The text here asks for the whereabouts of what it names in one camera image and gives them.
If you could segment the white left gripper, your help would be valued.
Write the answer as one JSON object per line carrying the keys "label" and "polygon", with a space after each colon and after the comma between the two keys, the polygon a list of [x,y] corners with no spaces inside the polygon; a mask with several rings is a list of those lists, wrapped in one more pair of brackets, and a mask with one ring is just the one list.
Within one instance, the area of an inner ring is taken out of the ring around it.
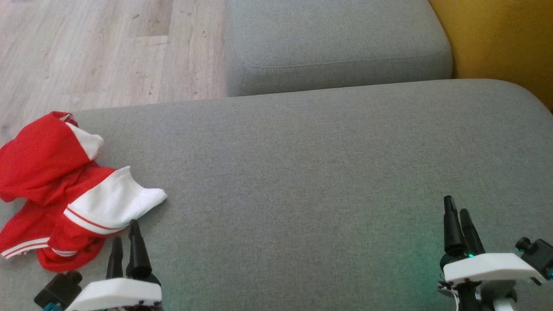
{"label": "white left gripper", "polygon": [[148,279],[152,273],[146,244],[137,220],[130,222],[130,260],[123,277],[123,245],[121,237],[114,237],[108,267],[103,281],[91,282],[66,308],[67,311],[102,311],[143,305],[154,307],[162,302],[160,285],[138,279]]}

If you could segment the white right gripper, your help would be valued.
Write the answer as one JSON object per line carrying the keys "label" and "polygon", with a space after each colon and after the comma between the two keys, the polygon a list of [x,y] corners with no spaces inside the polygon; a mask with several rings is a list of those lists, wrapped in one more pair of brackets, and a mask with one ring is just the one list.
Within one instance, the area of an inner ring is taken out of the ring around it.
{"label": "white right gripper", "polygon": [[455,301],[457,311],[513,311],[519,281],[538,286],[547,280],[538,270],[512,253],[485,253],[480,236],[467,209],[458,210],[453,197],[444,197],[444,251],[461,257],[474,255],[444,266],[438,292]]}

